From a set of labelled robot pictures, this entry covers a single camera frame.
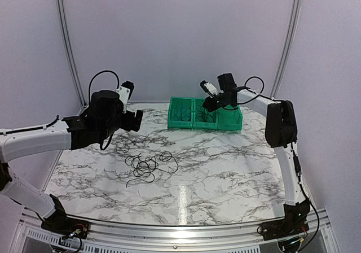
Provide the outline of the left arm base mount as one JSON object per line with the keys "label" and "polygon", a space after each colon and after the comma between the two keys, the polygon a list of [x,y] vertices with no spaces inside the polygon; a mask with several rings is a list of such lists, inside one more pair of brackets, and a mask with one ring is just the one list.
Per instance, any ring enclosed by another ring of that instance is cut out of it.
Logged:
{"label": "left arm base mount", "polygon": [[72,238],[77,237],[86,239],[89,232],[90,223],[86,220],[75,219],[67,217],[65,220],[55,224],[48,220],[42,220],[41,228],[51,232],[61,234],[63,236]]}

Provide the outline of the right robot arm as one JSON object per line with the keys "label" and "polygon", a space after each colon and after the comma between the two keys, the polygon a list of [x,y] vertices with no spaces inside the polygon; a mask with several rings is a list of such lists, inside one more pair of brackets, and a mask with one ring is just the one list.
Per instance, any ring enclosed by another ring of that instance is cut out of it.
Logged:
{"label": "right robot arm", "polygon": [[208,95],[203,104],[209,112],[219,108],[246,106],[266,119],[265,139],[274,149],[285,188],[284,217],[261,223],[264,239],[303,233],[309,229],[307,215],[314,208],[307,196],[297,151],[297,122],[291,101],[265,96],[246,84],[238,86],[231,73],[218,76],[219,88],[203,80],[200,87]]}

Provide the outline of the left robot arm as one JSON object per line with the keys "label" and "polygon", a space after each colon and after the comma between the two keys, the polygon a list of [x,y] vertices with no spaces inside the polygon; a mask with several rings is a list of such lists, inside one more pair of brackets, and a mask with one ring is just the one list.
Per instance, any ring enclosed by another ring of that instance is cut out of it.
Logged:
{"label": "left robot arm", "polygon": [[115,90],[89,92],[89,104],[78,116],[57,117],[51,123],[35,127],[2,129],[1,195],[34,211],[44,228],[67,233],[77,222],[68,217],[60,200],[20,178],[8,164],[28,155],[78,150],[93,144],[104,151],[119,129],[137,132],[143,111],[127,110],[133,90],[133,82],[118,81]]}

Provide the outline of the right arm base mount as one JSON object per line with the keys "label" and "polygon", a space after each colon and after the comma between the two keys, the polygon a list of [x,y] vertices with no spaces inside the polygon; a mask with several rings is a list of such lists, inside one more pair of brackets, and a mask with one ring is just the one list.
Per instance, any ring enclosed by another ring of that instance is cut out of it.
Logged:
{"label": "right arm base mount", "polygon": [[269,241],[272,239],[306,233],[308,230],[309,225],[306,220],[293,223],[286,221],[286,219],[279,219],[260,223],[257,228],[257,233],[263,237],[264,241]]}

